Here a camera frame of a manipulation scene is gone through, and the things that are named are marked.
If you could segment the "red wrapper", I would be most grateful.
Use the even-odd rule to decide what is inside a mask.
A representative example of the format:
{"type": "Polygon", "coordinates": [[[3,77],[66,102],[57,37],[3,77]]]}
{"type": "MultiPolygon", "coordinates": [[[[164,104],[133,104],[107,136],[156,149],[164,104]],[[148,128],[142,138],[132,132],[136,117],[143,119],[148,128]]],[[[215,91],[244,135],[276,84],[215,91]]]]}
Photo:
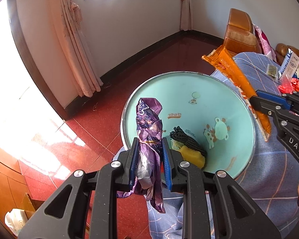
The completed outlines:
{"type": "Polygon", "coordinates": [[[283,76],[279,79],[278,89],[281,94],[293,94],[293,92],[299,92],[299,79],[283,76]]]}

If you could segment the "yellow sponge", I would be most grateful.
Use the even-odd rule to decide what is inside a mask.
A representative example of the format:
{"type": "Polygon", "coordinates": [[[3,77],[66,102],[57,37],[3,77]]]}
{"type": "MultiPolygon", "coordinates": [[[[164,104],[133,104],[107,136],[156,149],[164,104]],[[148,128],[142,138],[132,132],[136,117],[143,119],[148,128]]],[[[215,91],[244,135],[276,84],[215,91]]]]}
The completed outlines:
{"type": "Polygon", "coordinates": [[[179,152],[184,161],[188,161],[190,164],[197,166],[200,169],[203,169],[205,166],[205,157],[199,152],[189,147],[183,145],[179,152]]]}

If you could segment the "purple foil wrapper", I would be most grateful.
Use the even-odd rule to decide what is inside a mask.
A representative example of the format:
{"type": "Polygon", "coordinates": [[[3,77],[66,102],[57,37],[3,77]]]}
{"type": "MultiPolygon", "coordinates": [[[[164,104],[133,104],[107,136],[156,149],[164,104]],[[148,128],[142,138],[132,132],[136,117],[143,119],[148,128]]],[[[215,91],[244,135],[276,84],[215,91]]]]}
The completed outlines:
{"type": "Polygon", "coordinates": [[[145,195],[151,206],[161,214],[164,209],[161,161],[162,161],[162,120],[159,113],[161,103],[155,98],[140,98],[136,106],[139,160],[136,181],[129,192],[117,192],[118,198],[132,194],[145,195]]]}

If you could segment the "yellow white wrapper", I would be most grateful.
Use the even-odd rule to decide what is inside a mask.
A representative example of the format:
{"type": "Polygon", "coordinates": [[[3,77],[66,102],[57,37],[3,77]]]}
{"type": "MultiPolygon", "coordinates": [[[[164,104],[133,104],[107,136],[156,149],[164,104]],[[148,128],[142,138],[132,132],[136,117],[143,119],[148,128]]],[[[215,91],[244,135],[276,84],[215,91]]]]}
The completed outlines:
{"type": "Polygon", "coordinates": [[[183,143],[178,142],[177,140],[171,139],[171,147],[175,151],[180,151],[180,149],[184,146],[183,143]]]}

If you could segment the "black knitted cloth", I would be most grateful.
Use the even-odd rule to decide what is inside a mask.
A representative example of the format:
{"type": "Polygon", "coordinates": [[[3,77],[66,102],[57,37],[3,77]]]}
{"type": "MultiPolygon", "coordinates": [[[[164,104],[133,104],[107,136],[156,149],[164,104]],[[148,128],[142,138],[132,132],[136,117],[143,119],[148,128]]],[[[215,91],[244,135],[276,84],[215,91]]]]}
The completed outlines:
{"type": "Polygon", "coordinates": [[[204,148],[199,145],[195,139],[187,135],[179,126],[174,127],[169,136],[174,141],[180,142],[188,148],[200,152],[203,157],[207,157],[207,152],[204,150],[204,148]]]}

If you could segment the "orange snack bag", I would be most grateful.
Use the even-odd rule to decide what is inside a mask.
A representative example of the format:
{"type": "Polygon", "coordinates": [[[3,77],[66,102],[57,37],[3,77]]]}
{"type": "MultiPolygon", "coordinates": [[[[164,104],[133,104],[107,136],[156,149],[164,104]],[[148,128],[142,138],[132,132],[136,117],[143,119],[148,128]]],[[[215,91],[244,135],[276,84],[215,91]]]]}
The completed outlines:
{"type": "Polygon", "coordinates": [[[256,91],[243,74],[242,70],[237,66],[225,46],[221,45],[209,55],[203,55],[202,60],[211,64],[236,86],[246,105],[252,112],[263,139],[267,142],[272,130],[270,120],[266,114],[256,110],[256,108],[251,105],[250,99],[253,96],[257,97],[256,91]]]}

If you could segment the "mint green trash bin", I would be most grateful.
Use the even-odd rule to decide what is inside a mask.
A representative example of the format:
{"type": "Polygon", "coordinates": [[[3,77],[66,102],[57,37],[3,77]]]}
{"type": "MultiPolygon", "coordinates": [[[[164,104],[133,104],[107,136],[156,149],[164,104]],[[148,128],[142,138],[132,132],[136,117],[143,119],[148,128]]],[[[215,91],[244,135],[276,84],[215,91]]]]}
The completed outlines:
{"type": "Polygon", "coordinates": [[[143,82],[128,98],[121,117],[126,149],[137,136],[136,110],[140,98],[162,105],[162,135],[180,127],[207,152],[205,171],[226,171],[237,178],[250,164],[256,147],[256,127],[241,97],[218,79],[196,72],[177,71],[143,82]]]}

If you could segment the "dark yellow flat packet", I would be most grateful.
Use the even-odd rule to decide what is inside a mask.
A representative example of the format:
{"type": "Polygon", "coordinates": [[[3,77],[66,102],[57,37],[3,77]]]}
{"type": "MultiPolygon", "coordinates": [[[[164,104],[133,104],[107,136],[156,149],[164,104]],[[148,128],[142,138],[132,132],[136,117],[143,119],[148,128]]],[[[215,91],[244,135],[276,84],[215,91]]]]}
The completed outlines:
{"type": "Polygon", "coordinates": [[[275,65],[267,64],[266,74],[273,79],[278,79],[278,68],[275,65]]]}

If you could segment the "tall white carton box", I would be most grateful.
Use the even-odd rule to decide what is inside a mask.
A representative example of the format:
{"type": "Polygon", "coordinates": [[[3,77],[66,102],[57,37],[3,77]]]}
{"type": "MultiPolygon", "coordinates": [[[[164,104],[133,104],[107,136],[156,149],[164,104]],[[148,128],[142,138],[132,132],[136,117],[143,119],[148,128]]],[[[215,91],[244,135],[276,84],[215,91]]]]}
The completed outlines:
{"type": "Polygon", "coordinates": [[[282,65],[280,66],[280,70],[278,71],[279,79],[283,76],[288,78],[292,78],[295,70],[297,69],[299,64],[299,58],[294,56],[291,51],[287,53],[284,58],[282,65]]]}

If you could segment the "brown leather sofa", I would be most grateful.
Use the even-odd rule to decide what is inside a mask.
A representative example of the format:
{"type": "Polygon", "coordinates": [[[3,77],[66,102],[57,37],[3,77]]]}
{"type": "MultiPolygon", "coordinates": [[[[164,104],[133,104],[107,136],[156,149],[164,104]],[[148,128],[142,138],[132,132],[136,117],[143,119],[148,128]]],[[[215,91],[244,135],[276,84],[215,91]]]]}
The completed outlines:
{"type": "Polygon", "coordinates": [[[297,56],[299,58],[299,49],[290,45],[285,45],[283,43],[278,43],[276,45],[275,54],[276,54],[276,60],[279,65],[283,63],[284,58],[289,51],[291,51],[294,56],[297,56]]]}

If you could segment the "pink floral cushion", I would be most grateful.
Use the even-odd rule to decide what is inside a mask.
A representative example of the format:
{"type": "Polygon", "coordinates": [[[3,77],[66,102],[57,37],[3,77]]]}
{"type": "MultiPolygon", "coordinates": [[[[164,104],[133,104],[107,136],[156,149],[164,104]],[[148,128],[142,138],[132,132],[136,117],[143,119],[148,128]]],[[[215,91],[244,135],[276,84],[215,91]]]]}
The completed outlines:
{"type": "Polygon", "coordinates": [[[276,60],[276,54],[274,52],[274,49],[271,47],[269,40],[265,33],[258,27],[257,25],[253,24],[255,35],[261,45],[263,54],[268,57],[270,60],[277,62],[276,60]]]}

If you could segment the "cardboard box with tissue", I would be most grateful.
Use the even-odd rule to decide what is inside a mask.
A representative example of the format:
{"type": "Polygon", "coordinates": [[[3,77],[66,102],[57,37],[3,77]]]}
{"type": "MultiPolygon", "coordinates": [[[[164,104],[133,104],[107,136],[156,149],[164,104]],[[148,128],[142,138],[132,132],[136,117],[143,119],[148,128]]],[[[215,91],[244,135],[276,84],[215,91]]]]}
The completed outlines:
{"type": "Polygon", "coordinates": [[[44,201],[35,200],[31,198],[29,193],[26,193],[21,201],[20,209],[14,208],[6,213],[4,218],[6,227],[15,237],[18,237],[19,232],[25,226],[26,222],[34,215],[43,203],[44,201]]]}

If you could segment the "right pink curtain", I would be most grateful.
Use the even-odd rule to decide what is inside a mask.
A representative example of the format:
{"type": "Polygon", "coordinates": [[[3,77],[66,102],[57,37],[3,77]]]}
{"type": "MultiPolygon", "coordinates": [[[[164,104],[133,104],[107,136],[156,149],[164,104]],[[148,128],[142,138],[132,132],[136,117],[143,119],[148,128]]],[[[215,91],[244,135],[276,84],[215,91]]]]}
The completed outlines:
{"type": "Polygon", "coordinates": [[[192,0],[181,0],[180,30],[189,31],[193,27],[192,0]]]}

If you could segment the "pink curtain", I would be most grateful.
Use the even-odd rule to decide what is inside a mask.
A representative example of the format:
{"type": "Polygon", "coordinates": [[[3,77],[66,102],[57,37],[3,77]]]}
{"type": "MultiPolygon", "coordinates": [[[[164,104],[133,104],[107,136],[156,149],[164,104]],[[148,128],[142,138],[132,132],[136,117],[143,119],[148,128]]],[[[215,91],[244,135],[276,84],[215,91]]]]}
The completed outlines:
{"type": "Polygon", "coordinates": [[[79,96],[92,97],[103,82],[93,71],[95,62],[81,29],[81,9],[73,0],[48,0],[53,26],[71,69],[79,96]]]}
{"type": "Polygon", "coordinates": [[[189,31],[193,27],[192,0],[181,0],[180,30],[189,31]]]}

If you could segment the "left pink curtain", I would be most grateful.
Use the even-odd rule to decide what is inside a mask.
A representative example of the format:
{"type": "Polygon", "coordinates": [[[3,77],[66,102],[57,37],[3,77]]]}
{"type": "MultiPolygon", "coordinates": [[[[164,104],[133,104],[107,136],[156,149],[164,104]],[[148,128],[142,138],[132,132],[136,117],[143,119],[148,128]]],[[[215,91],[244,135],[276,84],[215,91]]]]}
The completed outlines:
{"type": "Polygon", "coordinates": [[[93,71],[95,62],[81,29],[81,9],[73,0],[48,0],[53,26],[71,69],[79,96],[92,97],[103,82],[93,71]]]}

